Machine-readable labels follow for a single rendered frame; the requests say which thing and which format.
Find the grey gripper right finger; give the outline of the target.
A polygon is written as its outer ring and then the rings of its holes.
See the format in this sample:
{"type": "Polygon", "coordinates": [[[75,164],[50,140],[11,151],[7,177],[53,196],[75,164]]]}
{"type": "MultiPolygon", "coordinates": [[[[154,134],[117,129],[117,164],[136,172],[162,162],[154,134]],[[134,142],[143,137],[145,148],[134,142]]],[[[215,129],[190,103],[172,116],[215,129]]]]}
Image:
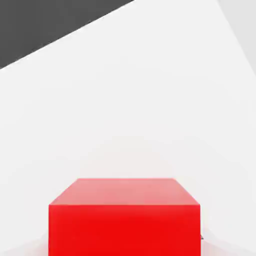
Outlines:
{"type": "Polygon", "coordinates": [[[217,238],[208,229],[202,231],[201,237],[202,256],[240,256],[239,250],[217,238]]]}

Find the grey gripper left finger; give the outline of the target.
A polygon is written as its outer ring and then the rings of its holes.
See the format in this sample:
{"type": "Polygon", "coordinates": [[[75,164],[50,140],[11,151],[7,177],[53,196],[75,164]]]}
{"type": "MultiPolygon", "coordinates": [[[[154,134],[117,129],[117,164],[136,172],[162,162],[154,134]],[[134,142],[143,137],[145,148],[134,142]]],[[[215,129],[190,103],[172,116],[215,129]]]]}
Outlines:
{"type": "Polygon", "coordinates": [[[48,235],[4,251],[3,256],[48,256],[48,235]]]}

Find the small red cube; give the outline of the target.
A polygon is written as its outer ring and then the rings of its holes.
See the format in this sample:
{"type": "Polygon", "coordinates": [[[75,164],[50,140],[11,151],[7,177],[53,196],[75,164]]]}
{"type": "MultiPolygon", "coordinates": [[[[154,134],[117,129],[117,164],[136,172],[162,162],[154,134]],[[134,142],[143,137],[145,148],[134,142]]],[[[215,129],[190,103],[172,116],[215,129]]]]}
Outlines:
{"type": "Polygon", "coordinates": [[[48,256],[201,256],[201,207],[173,178],[80,178],[49,204],[48,256]]]}

